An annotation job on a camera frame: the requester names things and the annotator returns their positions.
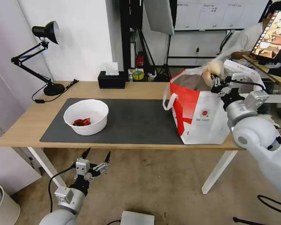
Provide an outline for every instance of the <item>gray floor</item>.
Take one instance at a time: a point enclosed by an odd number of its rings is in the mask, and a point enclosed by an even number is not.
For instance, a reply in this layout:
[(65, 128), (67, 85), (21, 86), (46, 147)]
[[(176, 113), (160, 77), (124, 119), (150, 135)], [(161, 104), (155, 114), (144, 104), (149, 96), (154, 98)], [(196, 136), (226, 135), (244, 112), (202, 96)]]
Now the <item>gray floor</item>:
[[(67, 168), (81, 149), (46, 149), (58, 171)], [(91, 162), (104, 159), (107, 150), (93, 149)], [(264, 224), (281, 224), (281, 214), (261, 204), (256, 196), (281, 201), (263, 177), (254, 159), (239, 152), (207, 195), (201, 186), (223, 151), (112, 150), (110, 170), (89, 189), (77, 224), (107, 224), (123, 210), (155, 216), (155, 224), (234, 224), (233, 216)], [(67, 184), (74, 171), (63, 176)], [(16, 225), (38, 224), (49, 212), (48, 176), (16, 193), (21, 206)]]

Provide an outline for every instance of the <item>white table leg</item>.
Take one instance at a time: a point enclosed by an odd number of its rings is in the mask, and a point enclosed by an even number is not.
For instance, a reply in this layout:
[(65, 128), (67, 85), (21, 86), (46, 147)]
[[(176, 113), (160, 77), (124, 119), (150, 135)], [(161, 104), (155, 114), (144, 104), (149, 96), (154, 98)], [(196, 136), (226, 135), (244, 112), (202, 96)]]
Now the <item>white table leg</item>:
[(215, 166), (207, 180), (205, 181), (204, 185), (202, 186), (203, 194), (207, 194), (212, 186), (215, 184), (217, 179), (220, 177), (222, 172), (226, 169), (229, 163), (232, 161), (234, 156), (237, 154), (237, 150), (234, 151), (225, 151), (222, 155), (221, 159), (219, 160), (218, 164)]
[[(39, 164), (44, 168), (44, 170), (47, 172), (49, 177), (53, 177), (55, 174), (57, 174), (56, 169), (52, 165), (52, 163), (49, 161), (45, 153), (41, 148), (36, 147), (28, 147), (29, 151), (33, 156), (36, 158), (36, 160), (39, 162)], [(53, 179), (54, 183), (60, 187), (66, 187), (66, 183), (63, 181), (63, 179), (60, 176), (57, 176)]]

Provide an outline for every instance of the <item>desk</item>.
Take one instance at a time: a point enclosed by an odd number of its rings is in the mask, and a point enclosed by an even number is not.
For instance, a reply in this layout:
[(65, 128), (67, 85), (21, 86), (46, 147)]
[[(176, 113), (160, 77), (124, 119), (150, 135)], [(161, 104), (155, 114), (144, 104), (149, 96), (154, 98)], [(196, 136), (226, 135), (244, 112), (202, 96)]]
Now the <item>desk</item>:
[[(70, 82), (57, 82), (68, 85)], [(111, 148), (111, 149), (201, 149), (225, 150), (220, 161), (202, 187), (206, 194), (239, 148), (234, 144), (230, 134), (221, 145), (165, 145), (165, 144), (94, 144), (94, 143), (57, 143), (40, 142), (40, 138), (47, 130), (63, 104), (68, 98), (113, 98), (113, 99), (162, 99), (167, 83), (128, 82), (125, 89), (100, 89), (97, 82), (82, 82), (75, 84), (58, 99), (45, 104), (33, 104), (18, 121), (1, 137), (0, 147), (27, 147), (41, 164), (50, 177), (57, 174), (42, 148)], [(54, 97), (41, 96), (50, 100)], [(53, 180), (57, 186), (66, 186), (60, 176)]]
[[(246, 55), (243, 55), (244, 59), (247, 60), (248, 62), (253, 62), (254, 60)], [(262, 72), (266, 73), (269, 77), (271, 77), (274, 81), (276, 81), (278, 84), (281, 85), (281, 77), (271, 75), (269, 74), (269, 68), (267, 68), (264, 65), (260, 65), (258, 61), (253, 62), (252, 65), (254, 65), (256, 68), (260, 69)]]

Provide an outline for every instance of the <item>lamp arm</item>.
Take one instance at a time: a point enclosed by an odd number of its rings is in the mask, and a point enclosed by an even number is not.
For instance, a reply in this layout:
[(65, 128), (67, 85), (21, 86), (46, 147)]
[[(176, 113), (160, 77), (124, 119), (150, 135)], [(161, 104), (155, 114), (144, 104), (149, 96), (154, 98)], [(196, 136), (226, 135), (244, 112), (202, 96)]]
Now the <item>lamp arm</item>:
[[(39, 50), (38, 52), (34, 53), (34, 54), (31, 54), (31, 55), (25, 55), (27, 54), (28, 52), (36, 49), (37, 47), (39, 46), (43, 46), (43, 49)], [(21, 55), (18, 55), (16, 57), (13, 57), (11, 59), (12, 63), (15, 64), (16, 66), (22, 68), (23, 70), (27, 71), (28, 73), (32, 74), (33, 76), (39, 78), (40, 80), (42, 80), (43, 82), (47, 83), (47, 84), (50, 84), (52, 83), (51, 82), (51, 79), (46, 79), (45, 77), (43, 77), (42, 75), (40, 75), (39, 73), (37, 72), (34, 72), (32, 69), (28, 68), (27, 66), (24, 66), (23, 65), (23, 62), (25, 62), (26, 60), (32, 58), (33, 56), (45, 51), (46, 49), (48, 48), (48, 42), (47, 41), (42, 41), (40, 42), (38, 45), (34, 46), (33, 48), (27, 50), (26, 52), (22, 53)]]

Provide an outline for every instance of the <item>white container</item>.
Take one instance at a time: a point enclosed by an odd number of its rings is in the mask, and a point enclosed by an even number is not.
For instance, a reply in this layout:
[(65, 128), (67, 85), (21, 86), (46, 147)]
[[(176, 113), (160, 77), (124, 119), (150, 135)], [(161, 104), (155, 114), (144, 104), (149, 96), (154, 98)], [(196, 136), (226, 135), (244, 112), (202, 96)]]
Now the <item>white container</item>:
[(15, 203), (6, 192), (4, 192), (3, 187), (0, 186), (0, 190), (2, 191), (0, 225), (14, 225), (20, 215), (20, 206)]
[[(63, 119), (77, 134), (87, 136), (103, 130), (107, 123), (107, 115), (107, 104), (100, 100), (87, 99), (79, 101), (67, 108)], [(73, 126), (75, 120), (86, 118), (90, 118), (90, 125), (83, 127)]]

